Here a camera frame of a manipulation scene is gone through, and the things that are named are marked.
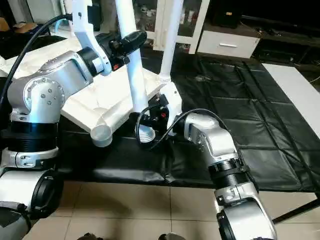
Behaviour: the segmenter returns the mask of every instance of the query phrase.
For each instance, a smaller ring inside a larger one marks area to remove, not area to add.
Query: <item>black leather mat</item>
[[[160,53],[145,53],[142,61],[159,72]],[[225,121],[261,190],[319,191],[320,140],[261,64],[177,54],[172,80],[184,111],[206,108]],[[181,137],[145,151],[124,124],[110,146],[98,148],[62,117],[59,147],[58,170],[67,179],[215,187],[201,153]]]

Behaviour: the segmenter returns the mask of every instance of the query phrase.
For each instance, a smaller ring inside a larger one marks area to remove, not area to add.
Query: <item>black wire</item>
[[[26,55],[26,53],[28,52],[29,48],[31,47],[31,45],[34,43],[34,41],[37,39],[37,37],[44,32],[45,30],[47,30],[48,26],[55,23],[56,21],[60,20],[60,19],[67,19],[67,20],[72,20],[72,14],[66,14],[66,15],[59,15],[56,16],[52,19],[50,19],[49,21],[47,21],[45,24],[43,24],[34,34],[33,36],[30,38],[30,40],[27,42],[27,44],[24,46],[23,50],[21,51],[21,53],[19,54],[19,56],[16,58],[14,64],[12,65],[12,68],[6,78],[6,82],[3,86],[2,92],[1,92],[1,96],[0,96],[0,110],[2,108],[2,105],[4,103],[4,99],[6,97],[6,93],[7,90],[12,82],[12,78],[15,75],[15,72],[17,71],[17,68],[19,66],[19,64],[21,63],[22,59],[24,58],[24,56]]]
[[[158,104],[155,104],[155,105],[150,105],[150,106],[146,107],[145,109],[143,109],[142,112],[140,113],[137,121],[136,121],[136,124],[135,124],[135,137],[136,137],[136,139],[137,139],[137,141],[138,141],[138,143],[139,143],[140,145],[142,145],[142,143],[141,143],[141,141],[140,141],[140,135],[139,135],[139,127],[140,127],[141,118],[142,118],[142,116],[143,116],[147,111],[149,111],[149,110],[151,110],[151,109],[153,109],[153,108],[155,108],[155,107],[158,107],[158,106],[159,106]],[[225,122],[224,122],[217,114],[215,114],[214,112],[212,112],[212,111],[210,111],[210,110],[208,110],[208,109],[196,108],[196,109],[192,109],[192,110],[189,110],[189,111],[181,114],[181,115],[171,124],[171,126],[167,129],[167,131],[162,135],[162,137],[159,139],[159,141],[157,141],[155,144],[153,144],[153,145],[152,145],[150,148],[148,148],[148,149],[151,150],[151,149],[154,149],[156,146],[158,146],[158,145],[165,139],[165,137],[169,134],[169,132],[172,130],[172,128],[173,128],[181,119],[183,119],[184,117],[186,117],[186,116],[189,115],[190,113],[194,113],[194,112],[206,112],[206,113],[209,113],[210,115],[212,115],[214,118],[218,119],[218,121],[223,125],[223,127],[225,128],[225,130],[227,130],[227,131],[230,133],[230,135],[231,135],[231,137],[232,137],[232,139],[233,139],[234,144],[236,144],[236,142],[235,142],[235,140],[234,140],[234,138],[233,138],[233,136],[232,136],[232,134],[231,134],[230,129],[227,127],[227,125],[225,124]],[[236,147],[236,150],[237,150],[237,152],[238,152],[238,156],[239,156],[240,160],[243,162],[243,164],[246,164],[246,163],[244,162],[244,158],[243,158],[243,156],[242,156],[239,148],[238,148],[237,146],[235,146],[235,147]],[[251,172],[247,172],[246,174],[247,174],[247,177],[249,178],[249,180],[253,183],[256,191],[259,192],[259,186],[258,186],[255,178],[252,176]]]
[[[140,113],[137,121],[136,121],[136,125],[135,125],[135,136],[136,136],[136,139],[138,141],[139,144],[142,144],[140,142],[140,136],[139,136],[139,126],[140,126],[140,121],[141,121],[141,118],[142,116],[150,109],[154,108],[154,107],[157,107],[158,105],[151,105],[149,107],[146,107],[144,110],[142,110],[142,112]],[[195,109],[192,109],[192,110],[189,110],[183,114],[181,114],[172,124],[171,126],[167,129],[167,131],[162,135],[162,137],[159,139],[159,141],[157,141],[155,144],[153,144],[151,147],[149,147],[148,149],[151,150],[151,149],[154,149],[156,146],[158,146],[164,139],[165,137],[169,134],[169,132],[172,130],[172,128],[181,120],[183,119],[184,117],[186,117],[187,115],[191,114],[191,113],[194,113],[194,112],[206,112],[206,113],[209,113],[211,114],[214,118],[218,119],[219,122],[223,125],[223,127],[229,132],[231,133],[231,131],[228,129],[227,125],[225,124],[224,121],[222,121],[222,119],[217,115],[215,114],[214,112],[208,110],[208,109],[204,109],[204,108],[195,108]]]

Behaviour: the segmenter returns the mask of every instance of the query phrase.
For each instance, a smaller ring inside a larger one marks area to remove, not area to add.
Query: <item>white cabinet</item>
[[[133,0],[137,29],[147,32],[147,42],[154,50],[163,51],[175,0]],[[210,0],[184,0],[176,47],[194,54],[205,21]]]
[[[259,38],[204,30],[198,52],[249,59]]]

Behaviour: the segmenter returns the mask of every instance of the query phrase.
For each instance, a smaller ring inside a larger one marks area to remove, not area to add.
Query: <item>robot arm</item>
[[[97,36],[112,71],[129,62],[147,34],[136,31],[124,39]],[[12,106],[10,125],[1,135],[8,147],[0,164],[0,240],[19,240],[59,205],[63,179],[54,171],[59,153],[58,122],[67,99],[104,73],[100,57],[86,46],[46,62],[36,73],[14,79],[7,95]]]
[[[214,195],[222,210],[217,214],[223,240],[276,240],[273,222],[248,178],[231,134],[210,116],[189,114],[184,138],[198,145],[216,185]]]

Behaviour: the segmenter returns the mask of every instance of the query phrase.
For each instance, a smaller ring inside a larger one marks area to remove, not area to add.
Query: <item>tile floor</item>
[[[312,193],[261,192],[277,217],[315,199]],[[210,189],[67,181],[59,209],[23,240],[157,240],[174,232],[186,240],[220,240]],[[279,240],[320,239],[320,208],[276,226]]]

